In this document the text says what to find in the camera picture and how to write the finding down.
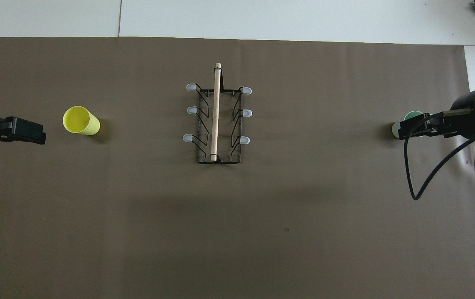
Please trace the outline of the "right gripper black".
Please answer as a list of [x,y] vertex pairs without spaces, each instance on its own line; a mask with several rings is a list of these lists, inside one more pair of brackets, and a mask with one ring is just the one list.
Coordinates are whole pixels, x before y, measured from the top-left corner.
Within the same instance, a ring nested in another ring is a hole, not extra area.
[[475,90],[458,97],[452,104],[452,110],[471,108],[469,114],[452,117],[452,123],[448,120],[449,112],[422,113],[416,117],[405,119],[399,123],[397,139],[407,138],[410,129],[414,131],[410,138],[434,137],[434,136],[462,136],[469,140],[475,140]]

